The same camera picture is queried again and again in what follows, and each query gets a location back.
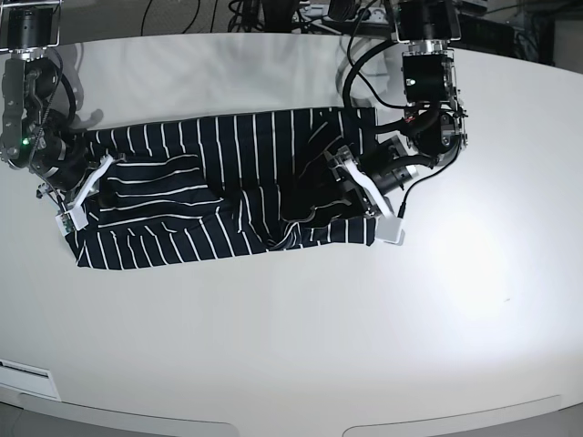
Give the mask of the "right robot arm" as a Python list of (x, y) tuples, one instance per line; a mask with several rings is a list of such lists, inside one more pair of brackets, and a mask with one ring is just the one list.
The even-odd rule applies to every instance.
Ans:
[(66, 77), (60, 42), (59, 1), (4, 1), (1, 49), (8, 54), (1, 79), (1, 160), (27, 169), (60, 211), (79, 198), (100, 207), (115, 205), (113, 188), (97, 171), (105, 153), (90, 147), (76, 122), (77, 95)]

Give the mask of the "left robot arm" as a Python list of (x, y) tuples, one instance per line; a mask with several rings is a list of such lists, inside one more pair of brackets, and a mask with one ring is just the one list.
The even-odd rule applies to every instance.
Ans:
[[(330, 145), (317, 135), (317, 152), (306, 163), (293, 184), (282, 194), (281, 212), (291, 222), (323, 228), (336, 219), (384, 218), (400, 221), (408, 201), (393, 210), (387, 194), (411, 189), (410, 167), (429, 168), (434, 176), (451, 166), (467, 144), (466, 112), (459, 101), (455, 82), (454, 53), (449, 45), (461, 37), (459, 19), (451, 1), (387, 1), (384, 4), (391, 26), (382, 43), (349, 61), (342, 87), (343, 108), (364, 134), (374, 137), (397, 132), (414, 152), (400, 152), (394, 143), (374, 141), (360, 155), (352, 152), (347, 139)], [(377, 124), (359, 116), (353, 105), (352, 88), (362, 68), (374, 57), (397, 44), (402, 54), (405, 104), (402, 118)]]

